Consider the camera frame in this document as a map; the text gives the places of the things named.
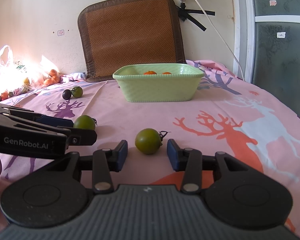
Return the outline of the dark purple tomato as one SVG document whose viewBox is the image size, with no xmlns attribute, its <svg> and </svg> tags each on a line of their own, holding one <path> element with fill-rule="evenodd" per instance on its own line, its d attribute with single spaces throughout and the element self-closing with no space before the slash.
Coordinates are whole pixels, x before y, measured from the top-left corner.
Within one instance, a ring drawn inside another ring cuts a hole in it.
<svg viewBox="0 0 300 240">
<path fill-rule="evenodd" d="M 65 90 L 63 91 L 63 93 L 62 93 L 62 98 L 63 98 L 64 100 L 70 100 L 71 97 L 72 97 L 72 92 L 71 92 L 71 90 L 65 89 Z"/>
</svg>

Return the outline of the small green tomato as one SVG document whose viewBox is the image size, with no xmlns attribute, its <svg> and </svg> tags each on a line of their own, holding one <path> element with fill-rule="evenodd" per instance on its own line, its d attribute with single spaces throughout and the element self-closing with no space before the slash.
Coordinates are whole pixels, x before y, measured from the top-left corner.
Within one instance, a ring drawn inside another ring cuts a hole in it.
<svg viewBox="0 0 300 240">
<path fill-rule="evenodd" d="M 75 86 L 71 90 L 71 94 L 74 98 L 81 98 L 83 96 L 83 89 L 80 86 Z"/>
</svg>

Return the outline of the tangerines in bag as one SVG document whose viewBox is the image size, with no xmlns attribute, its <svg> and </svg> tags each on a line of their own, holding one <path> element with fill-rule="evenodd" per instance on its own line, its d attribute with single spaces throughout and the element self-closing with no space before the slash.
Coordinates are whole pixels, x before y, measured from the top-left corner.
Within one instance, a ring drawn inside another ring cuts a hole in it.
<svg viewBox="0 0 300 240">
<path fill-rule="evenodd" d="M 60 78 L 59 72 L 52 69 L 49 72 L 49 77 L 44 80 L 44 85 L 45 86 L 54 85 L 54 84 L 60 83 L 60 80 L 61 80 L 61 78 Z"/>
</svg>

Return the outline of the white plastic bag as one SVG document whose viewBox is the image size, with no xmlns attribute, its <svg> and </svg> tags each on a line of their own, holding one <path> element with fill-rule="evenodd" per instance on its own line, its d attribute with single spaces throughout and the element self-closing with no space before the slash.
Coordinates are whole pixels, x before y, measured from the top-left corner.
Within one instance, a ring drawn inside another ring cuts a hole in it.
<svg viewBox="0 0 300 240">
<path fill-rule="evenodd" d="M 59 72 L 58 67 L 45 56 L 41 56 L 40 61 L 29 56 L 17 58 L 10 46 L 3 46 L 0 50 L 0 101 L 47 87 L 44 80 L 52 69 Z"/>
</svg>

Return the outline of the pink deer print bedsheet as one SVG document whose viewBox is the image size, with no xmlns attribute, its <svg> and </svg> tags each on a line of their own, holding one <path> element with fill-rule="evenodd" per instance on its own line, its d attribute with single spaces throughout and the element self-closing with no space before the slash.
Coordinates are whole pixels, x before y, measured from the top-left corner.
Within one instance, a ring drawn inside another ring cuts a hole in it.
<svg viewBox="0 0 300 240">
<path fill-rule="evenodd" d="M 65 82 L 15 96 L 7 105 L 31 109 L 58 118 L 75 120 L 88 115 L 97 121 L 97 142 L 78 146 L 81 155 L 128 142 L 123 170 L 112 175 L 118 184 L 181 184 L 161 146 L 156 154 L 144 155 L 134 144 L 145 128 L 167 131 L 181 147 L 204 155 L 224 151 L 285 185 L 293 208 L 288 228 L 300 236 L 300 116 L 259 87 L 236 78 L 225 67 L 200 62 L 204 72 L 191 101 L 132 103 L 125 100 L 114 80 L 98 83 L 77 81 L 83 88 L 79 99 L 64 101 L 62 92 L 74 87 Z"/>
</svg>

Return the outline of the green plastic basket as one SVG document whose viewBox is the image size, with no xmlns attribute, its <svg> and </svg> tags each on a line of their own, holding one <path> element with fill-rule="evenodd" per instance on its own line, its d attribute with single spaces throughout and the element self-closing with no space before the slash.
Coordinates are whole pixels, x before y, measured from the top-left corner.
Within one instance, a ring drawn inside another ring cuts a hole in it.
<svg viewBox="0 0 300 240">
<path fill-rule="evenodd" d="M 144 75 L 150 70 L 157 75 Z M 190 101 L 203 77 L 202 70 L 185 63 L 133 64 L 113 74 L 129 102 Z"/>
</svg>

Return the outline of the brown woven seat cushion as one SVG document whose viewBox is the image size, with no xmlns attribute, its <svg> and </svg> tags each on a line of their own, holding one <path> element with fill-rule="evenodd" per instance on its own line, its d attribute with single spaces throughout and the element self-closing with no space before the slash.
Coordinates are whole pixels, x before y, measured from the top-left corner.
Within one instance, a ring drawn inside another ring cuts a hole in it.
<svg viewBox="0 0 300 240">
<path fill-rule="evenodd" d="M 131 64 L 184 63 L 174 0 L 106 0 L 77 19 L 89 82 L 110 80 Z"/>
</svg>

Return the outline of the black tape cross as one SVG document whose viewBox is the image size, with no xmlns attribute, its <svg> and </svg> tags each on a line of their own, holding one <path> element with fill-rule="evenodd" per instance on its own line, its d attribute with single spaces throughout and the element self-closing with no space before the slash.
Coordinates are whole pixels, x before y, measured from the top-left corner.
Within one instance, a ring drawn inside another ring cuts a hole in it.
<svg viewBox="0 0 300 240">
<path fill-rule="evenodd" d="M 195 19 L 192 14 L 204 14 L 203 11 L 197 10 L 197 9 L 186 9 L 185 2 L 180 2 L 179 5 L 175 5 L 175 8 L 178 13 L 178 17 L 180 20 L 185 22 L 186 20 L 189 20 L 194 25 L 196 25 L 200 30 L 206 31 L 206 27 L 202 25 L 197 19 Z"/>
</svg>

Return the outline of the glass door with white frame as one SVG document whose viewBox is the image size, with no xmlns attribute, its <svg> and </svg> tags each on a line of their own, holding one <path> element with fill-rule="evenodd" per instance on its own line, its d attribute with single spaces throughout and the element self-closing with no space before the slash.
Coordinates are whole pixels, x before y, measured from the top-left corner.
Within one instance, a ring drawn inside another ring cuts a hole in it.
<svg viewBox="0 0 300 240">
<path fill-rule="evenodd" d="M 244 79 L 300 116 L 300 0 L 235 0 Z"/>
</svg>

